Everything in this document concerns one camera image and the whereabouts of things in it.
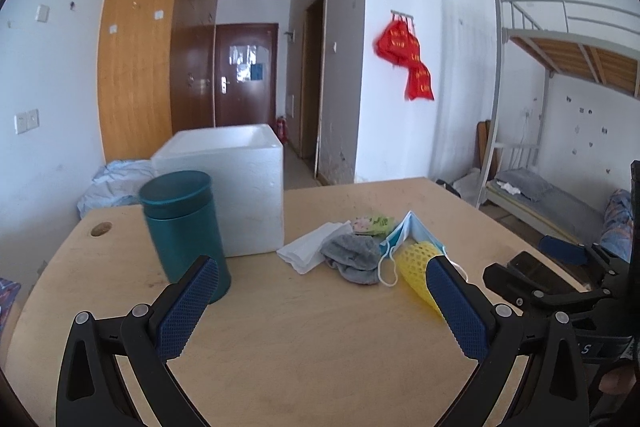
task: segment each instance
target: silver screw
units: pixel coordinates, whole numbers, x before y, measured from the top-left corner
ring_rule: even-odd
[[[76,315],[76,324],[84,324],[89,320],[89,314],[87,312],[80,312]]]
[[[495,307],[495,312],[500,315],[500,317],[511,317],[513,311],[506,304],[498,304]]]
[[[133,307],[133,309],[131,310],[131,314],[134,317],[144,317],[146,315],[146,312],[148,311],[149,306],[147,306],[146,304],[138,304]]]
[[[569,322],[569,315],[564,312],[556,313],[556,320],[561,324],[567,324]]]

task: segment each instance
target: teal canister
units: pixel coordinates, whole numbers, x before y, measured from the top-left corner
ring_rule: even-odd
[[[164,273],[178,282],[200,255],[218,263],[220,281],[210,302],[222,298],[231,286],[211,178],[199,171],[171,172],[140,188],[140,203]]]

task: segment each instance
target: canister lid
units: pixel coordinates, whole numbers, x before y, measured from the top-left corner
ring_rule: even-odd
[[[213,199],[211,177],[199,171],[164,174],[140,188],[140,203],[153,219],[175,219],[187,216]]]

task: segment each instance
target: metal bed frame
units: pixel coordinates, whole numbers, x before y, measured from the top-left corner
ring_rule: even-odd
[[[564,27],[566,32],[558,32],[545,30],[536,20],[522,7],[520,3],[524,2],[539,2],[539,3],[551,3],[551,4],[560,4],[562,5],[562,10],[564,12]],[[505,5],[507,5],[511,17],[505,19]],[[538,230],[543,235],[551,235],[553,237],[557,237],[564,241],[570,241],[572,243],[576,243],[577,239],[572,235],[563,232],[562,230],[550,226],[545,221],[541,220],[536,214],[532,214],[528,212],[526,209],[521,206],[514,204],[512,200],[509,198],[502,196],[496,193],[493,190],[488,190],[486,187],[487,179],[489,176],[490,166],[492,163],[492,158],[494,157],[494,152],[496,150],[500,151],[500,159],[498,162],[498,171],[502,169],[502,163],[505,161],[506,156],[510,152],[509,156],[509,164],[508,168],[527,168],[529,169],[531,166],[538,165],[538,154],[540,152],[540,146],[542,143],[542,135],[544,131],[545,118],[546,118],[546,108],[548,102],[549,95],[549,84],[550,80],[553,78],[555,74],[564,74],[567,76],[577,76],[567,71],[564,71],[562,68],[558,67],[555,61],[548,56],[548,54],[538,46],[533,39],[535,38],[543,38],[543,39],[554,39],[556,41],[562,42],[570,42],[576,44],[582,55],[584,57],[585,62],[587,63],[589,70],[591,72],[591,78],[586,78],[584,76],[578,76],[583,80],[588,80],[591,82],[596,82],[597,84],[604,84],[607,87],[612,89],[616,89],[615,86],[607,85],[606,80],[603,75],[598,75],[597,65],[594,66],[592,63],[591,57],[586,51],[585,46],[596,46],[599,49],[607,50],[612,53],[622,55],[623,57],[631,58],[636,61],[638,64],[636,74],[636,89],[634,96],[639,98],[640,94],[640,51],[633,50],[627,46],[623,46],[621,44],[616,44],[615,42],[606,41],[603,39],[592,38],[580,34],[571,33],[570,22],[578,21],[578,22],[587,22],[595,25],[601,26],[610,26],[616,29],[624,30],[629,33],[640,36],[640,32],[636,31],[633,28],[628,28],[626,26],[621,26],[618,24],[614,24],[611,22],[596,20],[585,17],[571,16],[568,14],[567,7],[568,6],[589,6],[595,7],[599,9],[610,10],[611,12],[622,13],[627,16],[632,16],[640,20],[640,14],[631,12],[629,10],[624,10],[620,8],[616,8],[613,6],[607,6],[600,3],[588,2],[588,1],[580,1],[580,0],[495,0],[495,11],[496,11],[496,19],[497,19],[497,46],[496,46],[496,70],[495,70],[495,87],[494,87],[494,106],[492,110],[492,119],[491,126],[489,129],[488,143],[487,148],[484,154],[484,159],[482,162],[482,170],[481,170],[481,178],[480,178],[480,186],[478,189],[478,197],[476,199],[476,208],[484,203],[486,200],[489,200],[501,208],[504,208],[509,213],[513,214],[513,216],[517,217],[521,221],[527,223],[530,227],[533,227],[535,230]],[[502,85],[502,77],[504,71],[504,54],[505,54],[505,46],[511,39],[519,39],[524,42],[534,53],[537,55],[536,58],[540,63],[545,67],[545,80],[544,80],[544,90],[543,90],[543,101],[542,101],[542,115],[540,118],[540,129],[538,131],[538,139],[535,143],[503,143],[498,142],[498,100],[500,99],[500,88]]]

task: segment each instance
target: bunk bed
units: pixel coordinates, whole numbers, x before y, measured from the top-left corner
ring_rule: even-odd
[[[520,3],[541,2],[561,5],[566,31],[546,30]],[[635,98],[640,94],[640,51],[605,39],[571,31],[570,22],[610,26],[640,36],[635,29],[613,22],[568,15],[568,7],[588,6],[622,13],[640,19],[640,14],[575,0],[495,0],[497,17],[497,61],[494,107],[488,143],[481,170],[476,208],[489,200],[545,235],[572,243],[597,243],[604,216],[586,203],[548,183],[531,170],[538,165],[538,152],[545,125],[549,86],[556,74],[574,76],[620,90]],[[508,42],[514,42],[545,68],[542,115],[536,143],[501,143],[498,136],[498,100],[503,82],[504,54]],[[498,155],[498,173],[487,181],[494,154]],[[503,163],[508,160],[506,169]],[[503,187],[510,183],[521,190],[511,194]]]

